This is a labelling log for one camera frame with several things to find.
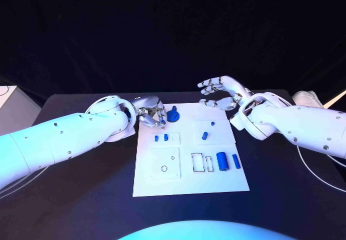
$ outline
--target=white paper sheet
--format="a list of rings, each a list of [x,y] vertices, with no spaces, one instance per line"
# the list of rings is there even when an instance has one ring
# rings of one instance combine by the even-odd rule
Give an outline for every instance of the white paper sheet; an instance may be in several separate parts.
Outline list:
[[[201,103],[178,103],[165,106],[168,111],[176,106],[181,119],[178,122],[168,122],[165,129],[139,125],[133,196],[250,191],[237,150],[237,141],[226,111],[207,107]],[[207,140],[202,140],[204,132],[208,132]],[[168,134],[174,139],[169,138],[168,141],[156,142],[156,134],[161,138]],[[172,168],[165,167],[165,161],[174,157],[172,149],[176,148],[179,149],[181,177],[172,179],[165,178],[165,172],[159,173],[158,169],[164,169],[169,175]],[[153,152],[162,153],[162,159],[158,156],[153,157]],[[217,158],[220,152],[227,154],[230,166],[227,171],[220,170]],[[194,172],[194,153],[202,153],[205,172]],[[237,169],[234,154],[238,156],[241,169]],[[214,172],[208,171],[208,156],[211,156]]]

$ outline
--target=black backdrop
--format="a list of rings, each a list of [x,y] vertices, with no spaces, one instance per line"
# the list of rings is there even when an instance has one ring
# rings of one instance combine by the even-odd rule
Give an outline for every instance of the black backdrop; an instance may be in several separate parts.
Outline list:
[[[250,89],[345,89],[345,8],[332,1],[6,0],[0,74],[53,94],[195,91],[231,75]]]

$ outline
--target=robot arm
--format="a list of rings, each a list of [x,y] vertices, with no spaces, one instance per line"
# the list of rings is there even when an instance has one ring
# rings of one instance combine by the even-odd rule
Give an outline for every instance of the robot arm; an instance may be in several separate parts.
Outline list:
[[[208,95],[218,90],[231,97],[220,101],[200,102],[208,107],[238,112],[230,122],[238,130],[246,129],[260,140],[273,133],[282,133],[298,146],[324,154],[346,158],[346,114],[331,109],[292,106],[275,93],[254,94],[230,76],[213,78],[198,84]]]
[[[156,112],[161,121],[153,119]],[[138,116],[148,127],[165,126],[168,116],[158,96],[132,102],[109,96],[90,106],[86,113],[74,113],[0,136],[0,189],[104,142],[132,136]]]

